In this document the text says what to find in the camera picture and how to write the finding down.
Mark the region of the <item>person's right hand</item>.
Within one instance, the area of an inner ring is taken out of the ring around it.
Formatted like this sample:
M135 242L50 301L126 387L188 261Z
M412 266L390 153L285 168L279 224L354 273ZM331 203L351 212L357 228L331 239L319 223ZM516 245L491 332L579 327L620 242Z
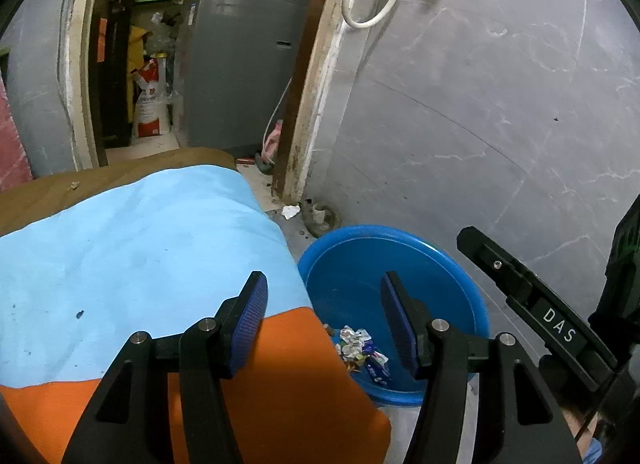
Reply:
M580 434L576 444L582 462L584 464L596 464L599 462L603 455L603 448L600 440L596 437L596 431L600 421L602 421L602 415L600 413L594 414L590 423L582 430L582 426L585 425L585 418L582 414L567 408L562 408L561 411L572 435L577 436Z

